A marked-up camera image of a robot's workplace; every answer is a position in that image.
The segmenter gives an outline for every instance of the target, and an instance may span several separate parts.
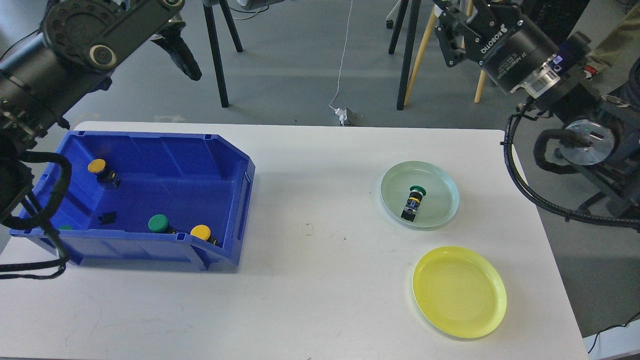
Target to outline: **white cable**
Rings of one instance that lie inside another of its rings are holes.
[[[342,50],[342,59],[340,59],[340,70],[338,70],[338,89],[335,91],[335,95],[333,96],[333,100],[329,102],[329,107],[334,111],[338,111],[338,109],[331,106],[333,102],[338,98],[338,93],[340,92],[340,76],[342,75],[342,64],[344,62],[344,53],[347,51],[347,39],[349,38],[349,21],[351,20],[351,9],[353,8],[353,0],[351,0],[351,6],[349,7],[349,17],[347,18],[347,34],[344,36],[344,49]]]
[[[233,17],[233,19],[234,19],[234,20],[249,20],[249,19],[251,19],[252,17],[254,17],[254,16],[258,15],[259,13],[262,13],[262,12],[267,11],[268,9],[269,9],[269,5],[267,5],[267,6],[263,6],[262,8],[259,8],[259,9],[258,9],[258,11],[256,11],[255,13],[253,13],[252,15],[250,15],[250,16],[248,16],[248,17]]]

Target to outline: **green button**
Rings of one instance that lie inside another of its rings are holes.
[[[161,233],[169,226],[169,220],[162,214],[156,214],[149,219],[149,230],[154,233]]]

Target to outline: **tripod leg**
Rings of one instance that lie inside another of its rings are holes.
[[[389,54],[393,54],[396,51],[396,44],[400,37],[400,29],[402,28],[402,21],[406,13],[406,7],[409,5],[409,0],[401,0],[400,9],[398,10],[398,16],[396,17],[396,23],[394,24],[394,33],[391,35],[391,43],[389,44]]]
[[[400,75],[400,89],[398,90],[398,100],[396,109],[404,108],[404,96],[406,86],[409,82],[409,69],[411,67],[411,57],[413,55],[413,41],[415,40],[415,28],[418,26],[418,12],[420,11],[421,0],[411,1],[411,14],[409,14],[409,30],[406,34],[406,45],[404,46],[404,59],[402,62],[402,74]]]
[[[415,57],[415,63],[413,64],[413,70],[411,71],[411,77],[409,78],[409,86],[407,86],[406,88],[406,95],[404,96],[405,106],[409,103],[409,97],[411,96],[411,91],[413,90],[413,83],[415,82],[415,77],[418,76],[418,70],[420,70],[422,57],[424,56],[424,51],[427,49],[427,43],[429,42],[429,38],[431,38],[431,34],[433,32],[433,28],[436,26],[437,19],[438,17],[436,16],[434,5],[433,10],[431,11],[431,15],[429,16],[429,21],[427,22],[427,27],[424,29],[422,41],[420,41],[418,55],[416,55]]]
[[[222,8],[222,13],[225,15],[225,21],[227,22],[227,27],[229,28],[229,32],[231,33],[231,38],[234,39],[236,51],[241,53],[243,50],[242,44],[240,43],[240,37],[238,36],[236,24],[234,22],[233,16],[231,16],[231,10],[229,9],[229,3],[227,2],[227,0],[220,0],[220,8]]]
[[[213,57],[213,67],[216,69],[216,80],[218,80],[218,91],[220,92],[220,104],[223,108],[229,107],[227,97],[227,86],[225,84],[225,74],[222,71],[222,59],[220,58],[220,47],[218,45],[218,34],[216,33],[216,23],[213,20],[213,7],[203,5],[204,18],[209,32],[209,45],[211,45],[211,56]]]

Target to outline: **blue plastic bin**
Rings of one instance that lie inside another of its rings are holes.
[[[58,147],[73,166],[71,185],[51,219],[70,262],[85,259],[190,262],[199,270],[226,261],[237,266],[249,208],[255,166],[251,159],[218,135],[70,131]],[[105,189],[87,170],[105,159],[121,179]],[[60,173],[49,165],[34,193],[44,204]],[[115,221],[103,224],[115,211]],[[149,218],[165,214],[177,234],[151,233]],[[213,245],[189,235],[205,224],[218,239]],[[40,228],[16,231],[55,254]]]

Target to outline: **white table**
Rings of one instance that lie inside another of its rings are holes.
[[[235,272],[70,266],[0,283],[0,356],[83,359],[588,359],[536,208],[512,184],[502,132],[85,122],[79,130],[220,134],[256,165]],[[380,181],[428,161],[460,189],[454,219],[415,231]],[[410,279],[429,250],[488,259],[508,294],[476,340],[420,313]],[[2,262],[51,258],[12,238]]]

